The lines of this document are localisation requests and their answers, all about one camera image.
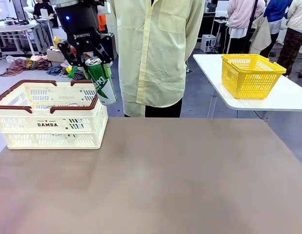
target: brown basket handle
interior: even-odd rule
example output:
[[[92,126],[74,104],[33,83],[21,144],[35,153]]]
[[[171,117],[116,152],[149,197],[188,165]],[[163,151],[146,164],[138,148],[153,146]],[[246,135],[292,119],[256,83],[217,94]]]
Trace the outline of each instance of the brown basket handle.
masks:
[[[90,106],[53,106],[50,108],[50,113],[53,114],[55,111],[91,111],[95,108],[98,99],[98,95],[95,95]]]
[[[89,84],[92,83],[92,81],[89,80],[73,80],[71,81],[71,86],[74,86],[74,84]]]
[[[21,86],[23,83],[51,83],[54,86],[57,86],[57,82],[55,80],[36,80],[36,79],[24,79],[17,82],[7,91],[0,95],[0,101],[4,99],[8,94],[10,94],[13,90]],[[28,113],[32,114],[32,107],[31,106],[0,106],[0,110],[25,110]]]

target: shirt pocket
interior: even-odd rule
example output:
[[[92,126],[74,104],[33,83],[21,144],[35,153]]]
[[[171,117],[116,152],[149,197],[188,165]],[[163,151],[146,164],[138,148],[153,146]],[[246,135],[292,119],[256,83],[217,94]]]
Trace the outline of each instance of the shirt pocket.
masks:
[[[170,33],[185,31],[190,0],[162,0],[158,28]]]

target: white box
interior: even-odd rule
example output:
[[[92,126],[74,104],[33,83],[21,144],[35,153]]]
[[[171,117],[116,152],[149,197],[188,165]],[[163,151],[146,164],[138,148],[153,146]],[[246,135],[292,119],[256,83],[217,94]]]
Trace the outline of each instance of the white box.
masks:
[[[210,52],[216,45],[216,39],[214,35],[203,35],[201,39],[201,50]]]

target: brown table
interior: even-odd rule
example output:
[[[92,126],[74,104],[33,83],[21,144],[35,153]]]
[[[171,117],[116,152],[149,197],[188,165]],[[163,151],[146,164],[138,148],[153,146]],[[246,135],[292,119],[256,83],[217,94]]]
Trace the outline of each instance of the brown table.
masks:
[[[1,234],[302,234],[302,165],[262,120],[110,118],[97,151],[0,154]]]

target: robotiq logo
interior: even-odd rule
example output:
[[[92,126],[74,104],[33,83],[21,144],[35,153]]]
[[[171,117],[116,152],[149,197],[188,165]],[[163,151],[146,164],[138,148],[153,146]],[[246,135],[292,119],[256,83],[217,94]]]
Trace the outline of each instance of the robotiq logo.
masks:
[[[74,39],[76,40],[77,38],[89,37],[90,33],[77,34],[77,35],[73,35],[73,36],[74,36]]]

